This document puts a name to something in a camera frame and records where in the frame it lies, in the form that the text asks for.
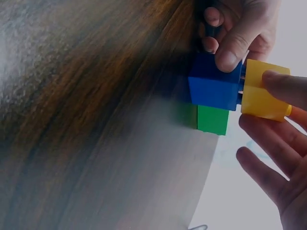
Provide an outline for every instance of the green block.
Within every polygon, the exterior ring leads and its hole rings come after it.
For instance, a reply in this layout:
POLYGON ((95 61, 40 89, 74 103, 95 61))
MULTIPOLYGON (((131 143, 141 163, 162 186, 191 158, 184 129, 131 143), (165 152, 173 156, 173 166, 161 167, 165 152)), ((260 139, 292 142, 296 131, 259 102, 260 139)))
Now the green block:
POLYGON ((225 135, 229 111, 198 105, 197 129, 203 132, 225 135))

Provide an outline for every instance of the finger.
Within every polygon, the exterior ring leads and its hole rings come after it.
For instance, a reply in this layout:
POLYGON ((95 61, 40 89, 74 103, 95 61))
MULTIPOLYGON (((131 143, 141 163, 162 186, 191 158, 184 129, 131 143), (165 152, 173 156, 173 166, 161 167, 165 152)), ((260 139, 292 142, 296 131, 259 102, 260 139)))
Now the finger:
POLYGON ((307 137, 289 122, 277 122, 268 119, 263 119, 263 122, 300 156, 304 157, 307 154, 307 137))
POLYGON ((237 151, 236 157, 244 171, 279 206, 279 194, 282 192, 287 180, 260 161, 248 148, 240 148, 237 151))
POLYGON ((301 156, 265 124, 263 119, 242 115, 239 124, 270 156, 283 173, 290 178, 298 166, 301 156))
POLYGON ((257 51, 249 51, 248 55, 246 57, 247 59, 252 59, 252 60, 258 60, 258 61, 265 61, 268 58, 269 53, 261 53, 257 51))
POLYGON ((206 22, 214 27, 218 27, 224 22, 223 14, 215 7, 208 7, 205 9, 204 17, 206 22))
POLYGON ((289 118, 297 123, 299 126, 301 126, 306 132, 307 132, 307 112, 292 106, 291 114, 289 115, 289 118))
POLYGON ((307 78, 293 77, 274 71, 263 73, 264 87, 275 98, 307 110, 307 78))
POLYGON ((204 46, 204 49, 212 54, 215 54, 217 48, 219 47, 219 44, 217 40, 213 37, 206 37, 202 40, 202 44, 204 46))
POLYGON ((267 17, 257 7, 246 9, 238 23, 228 32, 216 52, 217 67, 231 72, 243 59, 249 46, 262 32, 267 17))

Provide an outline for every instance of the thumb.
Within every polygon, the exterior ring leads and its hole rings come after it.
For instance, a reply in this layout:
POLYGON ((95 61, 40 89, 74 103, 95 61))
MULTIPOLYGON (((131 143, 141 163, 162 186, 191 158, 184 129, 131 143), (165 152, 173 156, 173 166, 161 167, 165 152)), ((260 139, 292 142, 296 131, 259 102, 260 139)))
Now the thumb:
POLYGON ((273 97, 307 111, 307 78, 268 70, 263 73, 262 81, 273 97))
POLYGON ((227 33, 216 51, 215 62, 219 70, 231 72, 246 55, 249 46, 261 34, 271 17, 266 5, 245 6, 240 20, 227 33))

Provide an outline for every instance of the plastic block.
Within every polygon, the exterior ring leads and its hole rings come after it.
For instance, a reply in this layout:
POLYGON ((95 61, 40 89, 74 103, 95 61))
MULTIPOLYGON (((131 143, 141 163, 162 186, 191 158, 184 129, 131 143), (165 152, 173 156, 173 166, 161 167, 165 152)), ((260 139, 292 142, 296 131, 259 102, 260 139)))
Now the plastic block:
POLYGON ((236 110, 242 62, 231 73, 221 72, 214 55, 198 53, 189 74, 193 104, 236 110))
POLYGON ((198 106, 197 129, 203 132, 225 135, 229 111, 207 106, 198 106))
POLYGON ((291 106, 274 98, 262 85, 262 75, 269 69, 290 75, 288 68, 261 61, 247 60, 241 113, 284 121, 284 116, 291 113, 291 106))

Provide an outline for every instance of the white floor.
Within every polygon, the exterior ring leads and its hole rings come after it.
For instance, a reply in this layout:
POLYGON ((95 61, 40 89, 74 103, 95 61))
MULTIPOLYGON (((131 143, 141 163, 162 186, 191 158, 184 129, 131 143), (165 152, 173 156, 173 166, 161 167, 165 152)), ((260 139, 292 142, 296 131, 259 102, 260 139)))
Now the white floor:
MULTIPOLYGON (((306 15, 305 0, 283 0, 276 45, 268 59, 272 64, 290 68, 292 75, 297 76, 307 76, 306 15)), ((239 115, 238 112, 230 114, 227 134, 219 139, 191 228, 207 224, 208 230, 282 229, 274 204, 236 161, 236 150, 248 146, 276 169, 268 156, 239 128, 239 115)))

